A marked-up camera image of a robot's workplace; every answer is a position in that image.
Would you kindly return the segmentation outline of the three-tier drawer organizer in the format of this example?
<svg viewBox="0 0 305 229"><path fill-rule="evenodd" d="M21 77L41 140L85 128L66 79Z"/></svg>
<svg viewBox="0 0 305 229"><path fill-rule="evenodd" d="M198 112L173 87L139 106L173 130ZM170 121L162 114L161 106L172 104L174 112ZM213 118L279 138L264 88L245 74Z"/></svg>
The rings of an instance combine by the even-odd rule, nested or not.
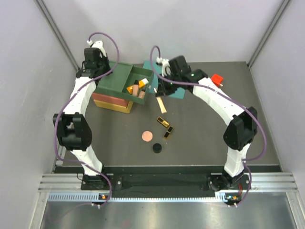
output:
<svg viewBox="0 0 305 229"><path fill-rule="evenodd" d="M120 62L112 73L100 79L91 96L97 107L126 113L129 100L122 98L122 89L131 68L131 64Z"/></svg>

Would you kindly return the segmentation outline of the green top drawer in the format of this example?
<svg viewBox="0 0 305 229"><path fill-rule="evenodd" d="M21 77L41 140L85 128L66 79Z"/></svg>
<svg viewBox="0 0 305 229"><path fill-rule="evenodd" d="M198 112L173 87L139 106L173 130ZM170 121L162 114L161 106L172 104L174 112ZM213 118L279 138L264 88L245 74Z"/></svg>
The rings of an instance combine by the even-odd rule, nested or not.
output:
<svg viewBox="0 0 305 229"><path fill-rule="evenodd" d="M123 86L122 98L134 103L145 104L152 81L152 70L133 66Z"/></svg>

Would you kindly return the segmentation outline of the orange cream tube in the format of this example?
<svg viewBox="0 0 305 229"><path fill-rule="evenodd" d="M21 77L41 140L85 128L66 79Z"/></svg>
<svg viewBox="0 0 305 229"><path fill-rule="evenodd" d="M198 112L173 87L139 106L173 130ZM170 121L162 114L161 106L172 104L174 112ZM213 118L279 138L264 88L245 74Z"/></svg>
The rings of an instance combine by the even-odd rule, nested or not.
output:
<svg viewBox="0 0 305 229"><path fill-rule="evenodd" d="M132 94L132 93L133 93L133 86L134 86L134 85L138 85L139 88L142 88L142 87L144 87L145 85L147 85L148 82L149 82L149 81L148 81L146 78L144 78L144 79L142 79L142 80L140 80L140 81L139 81L139 80L135 80L135 81L134 81L134 84L128 86L126 89L127 89L127 91L129 92L129 94Z"/></svg>

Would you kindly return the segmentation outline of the beige concealer tube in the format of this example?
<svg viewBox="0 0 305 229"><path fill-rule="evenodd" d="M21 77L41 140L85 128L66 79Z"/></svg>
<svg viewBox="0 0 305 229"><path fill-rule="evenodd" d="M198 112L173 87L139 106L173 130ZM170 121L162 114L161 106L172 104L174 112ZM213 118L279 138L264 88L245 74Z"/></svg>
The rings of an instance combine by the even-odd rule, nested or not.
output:
<svg viewBox="0 0 305 229"><path fill-rule="evenodd" d="M155 92L156 100L157 100L157 103L158 103L159 108L160 108L160 110L161 110L161 113L162 113L162 114L167 113L167 110L166 110L165 105L164 105L164 103L163 103L163 101L162 101L162 98L159 97L159 96L157 96L157 89L156 89L156 88L154 88L154 92Z"/></svg>

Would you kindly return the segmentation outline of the beige foundation bottle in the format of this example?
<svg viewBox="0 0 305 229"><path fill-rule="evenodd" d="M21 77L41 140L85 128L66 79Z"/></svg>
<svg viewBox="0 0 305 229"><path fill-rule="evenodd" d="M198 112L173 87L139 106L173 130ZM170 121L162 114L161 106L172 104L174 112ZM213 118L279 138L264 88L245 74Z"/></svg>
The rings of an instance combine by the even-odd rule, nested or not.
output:
<svg viewBox="0 0 305 229"><path fill-rule="evenodd" d="M138 97L139 95L139 81L135 80L132 87L132 95Z"/></svg>

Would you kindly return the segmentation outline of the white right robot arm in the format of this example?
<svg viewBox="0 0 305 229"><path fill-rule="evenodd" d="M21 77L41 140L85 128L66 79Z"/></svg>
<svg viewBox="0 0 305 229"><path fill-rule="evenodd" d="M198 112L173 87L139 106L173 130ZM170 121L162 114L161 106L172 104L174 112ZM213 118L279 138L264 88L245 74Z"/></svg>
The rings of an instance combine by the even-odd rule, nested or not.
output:
<svg viewBox="0 0 305 229"><path fill-rule="evenodd" d="M227 160L222 175L209 177L208 183L214 191L235 188L244 175L243 160L257 133L253 120L257 117L256 109L249 107L245 111L226 99L212 79L201 69L192 70L182 55L171 60L157 57L156 63L162 68L157 96L171 95L181 87L206 102L223 119L227 126L223 135L228 146Z"/></svg>

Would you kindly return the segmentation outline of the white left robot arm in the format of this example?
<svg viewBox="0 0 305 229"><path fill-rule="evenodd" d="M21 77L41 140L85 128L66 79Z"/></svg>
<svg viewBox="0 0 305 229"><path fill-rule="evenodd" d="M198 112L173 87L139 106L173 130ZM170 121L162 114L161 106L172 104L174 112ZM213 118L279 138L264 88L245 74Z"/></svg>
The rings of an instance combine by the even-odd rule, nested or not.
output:
<svg viewBox="0 0 305 229"><path fill-rule="evenodd" d="M92 131L85 119L85 113L92 93L99 82L99 76L109 74L110 64L102 47L91 45L84 49L85 60L76 73L74 89L69 103L62 114L53 116L57 142L70 151L84 169L82 190L102 190L107 187L102 162L92 147Z"/></svg>

